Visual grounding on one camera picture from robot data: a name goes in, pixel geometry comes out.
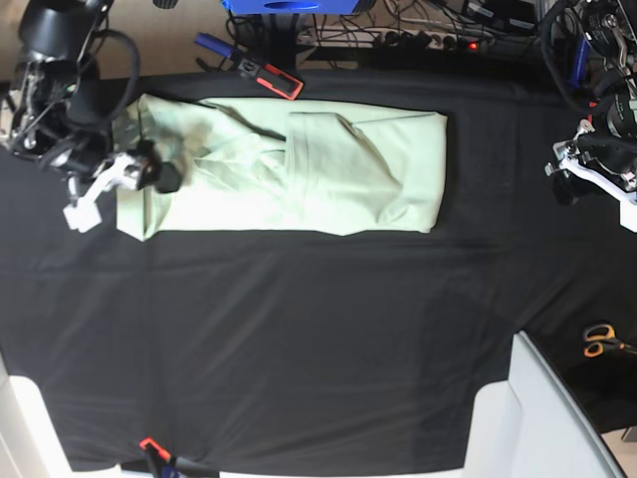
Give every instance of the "blue clamp handle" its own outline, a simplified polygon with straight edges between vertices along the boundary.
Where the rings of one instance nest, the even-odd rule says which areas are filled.
[[[223,40],[219,40],[217,37],[208,35],[207,33],[197,34],[195,37],[195,43],[206,50],[210,50],[211,52],[221,55],[223,58],[230,58],[235,51],[235,47],[232,45],[224,42]]]

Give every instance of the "folded shirt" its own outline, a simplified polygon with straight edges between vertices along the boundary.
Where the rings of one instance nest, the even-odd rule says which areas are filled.
[[[168,195],[118,191],[117,227],[142,241],[168,230],[426,233],[444,192],[446,121],[333,102],[144,96],[115,122],[115,144],[143,134],[184,181]]]

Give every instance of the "black fabric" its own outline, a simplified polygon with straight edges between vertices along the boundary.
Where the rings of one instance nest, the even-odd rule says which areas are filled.
[[[0,161],[0,350],[41,387],[74,468],[137,460],[146,435],[224,471],[460,468],[475,393],[507,377],[521,329],[600,430],[636,424],[635,359],[586,361],[580,333],[609,320],[637,341],[637,238],[610,198],[556,206],[543,175],[578,117],[507,83],[304,76],[303,99],[449,116],[430,234],[175,232],[141,244],[115,231],[110,196],[106,224],[80,235],[65,225],[55,174]],[[116,85],[100,87],[103,103],[116,98]],[[140,88],[270,95],[234,75]]]

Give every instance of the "blue device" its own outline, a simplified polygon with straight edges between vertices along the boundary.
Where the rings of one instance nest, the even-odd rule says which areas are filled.
[[[366,12],[375,0],[223,0],[226,9],[237,15],[268,13],[328,13],[351,15]]]

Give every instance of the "scissors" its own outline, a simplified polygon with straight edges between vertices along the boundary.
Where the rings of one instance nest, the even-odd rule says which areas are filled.
[[[637,355],[637,348],[617,339],[610,324],[598,324],[584,331],[584,356],[592,359],[612,351],[624,351]]]

